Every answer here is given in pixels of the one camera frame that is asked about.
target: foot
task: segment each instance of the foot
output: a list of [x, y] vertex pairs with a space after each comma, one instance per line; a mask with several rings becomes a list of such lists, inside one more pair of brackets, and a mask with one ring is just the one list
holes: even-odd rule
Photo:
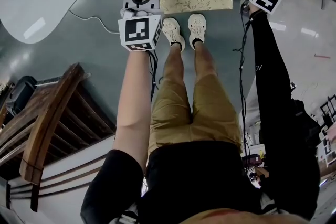
[[195, 43], [201, 41], [204, 43], [204, 34], [206, 30], [206, 20], [202, 14], [192, 14], [188, 20], [190, 30], [189, 43], [195, 49]]
[[167, 37], [170, 46], [174, 43], [180, 44], [181, 52], [185, 48], [185, 40], [180, 34], [180, 25], [174, 18], [166, 18], [163, 20], [164, 35]]

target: hand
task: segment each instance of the hand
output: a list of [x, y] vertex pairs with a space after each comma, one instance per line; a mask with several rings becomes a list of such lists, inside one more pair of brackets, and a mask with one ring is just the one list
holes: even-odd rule
[[260, 10], [260, 8], [258, 8], [257, 6], [255, 6], [254, 4], [252, 4], [251, 3], [251, 1], [249, 2], [249, 7], [250, 7], [250, 16], [251, 16], [251, 14], [253, 13], [253, 12], [256, 12], [256, 11], [258, 11], [258, 10]]

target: black sleeve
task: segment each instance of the black sleeve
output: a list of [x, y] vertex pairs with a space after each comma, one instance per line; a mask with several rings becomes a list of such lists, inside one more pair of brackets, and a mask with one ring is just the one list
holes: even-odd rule
[[305, 138], [296, 131], [290, 80], [267, 15], [256, 12], [251, 18], [269, 187], [278, 208], [310, 220], [317, 207], [319, 166]]
[[143, 172], [123, 151], [111, 150], [91, 182], [81, 207], [86, 224], [108, 224], [122, 215], [141, 196]]

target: leg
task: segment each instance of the leg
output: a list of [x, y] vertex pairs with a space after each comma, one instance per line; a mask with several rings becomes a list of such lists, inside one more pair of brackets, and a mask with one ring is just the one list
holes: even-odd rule
[[241, 150], [241, 134], [236, 111], [218, 77], [214, 60], [203, 44], [206, 21], [203, 16], [189, 19], [190, 43], [196, 50], [192, 134], [195, 140], [218, 140]]
[[181, 50], [185, 47], [185, 41], [180, 35], [180, 26], [172, 18], [165, 19], [163, 31], [171, 44], [171, 50], [153, 106], [149, 154], [160, 146], [184, 142], [192, 120], [183, 82]]

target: gray floor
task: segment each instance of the gray floor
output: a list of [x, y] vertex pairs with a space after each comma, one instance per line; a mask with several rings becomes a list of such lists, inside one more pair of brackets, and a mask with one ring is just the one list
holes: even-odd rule
[[[237, 112], [241, 110], [238, 69], [240, 55], [232, 52], [232, 49], [241, 47], [243, 37], [239, 2], [240, 0], [234, 0], [232, 10], [202, 12], [207, 19], [206, 45], [215, 58], [218, 75]], [[121, 3], [122, 0], [77, 0], [71, 10], [82, 17], [97, 15], [108, 28], [118, 30], [117, 19], [120, 18]], [[189, 15], [190, 13], [173, 15], [180, 23], [186, 41], [189, 36]], [[162, 34], [156, 51], [159, 57], [157, 80], [161, 77], [169, 48]], [[62, 75], [70, 64], [80, 62], [86, 72], [92, 73], [86, 87], [111, 117], [117, 114], [127, 55], [128, 52], [120, 45], [119, 35], [106, 32], [94, 19], [84, 22], [69, 13], [46, 39], [32, 45], [17, 41], [0, 25], [0, 81], [16, 81], [24, 75], [34, 76], [37, 80], [57, 77]], [[183, 52], [183, 61], [184, 80], [188, 96], [192, 100], [195, 81], [194, 51], [188, 42]], [[243, 71], [245, 96], [254, 78], [254, 70], [253, 40], [250, 31]]]

